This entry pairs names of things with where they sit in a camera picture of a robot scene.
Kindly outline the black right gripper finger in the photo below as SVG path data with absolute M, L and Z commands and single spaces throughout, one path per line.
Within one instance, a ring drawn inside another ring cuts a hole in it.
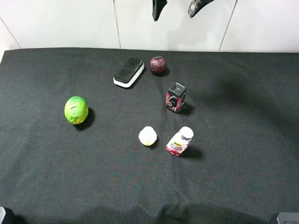
M 152 17 L 154 21 L 158 21 L 163 8 L 167 5 L 167 0 L 153 0 L 152 1 Z

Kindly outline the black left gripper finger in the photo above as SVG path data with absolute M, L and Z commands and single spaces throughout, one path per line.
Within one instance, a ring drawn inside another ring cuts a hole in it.
M 187 10 L 190 18 L 193 18 L 203 7 L 214 0 L 192 0 Z

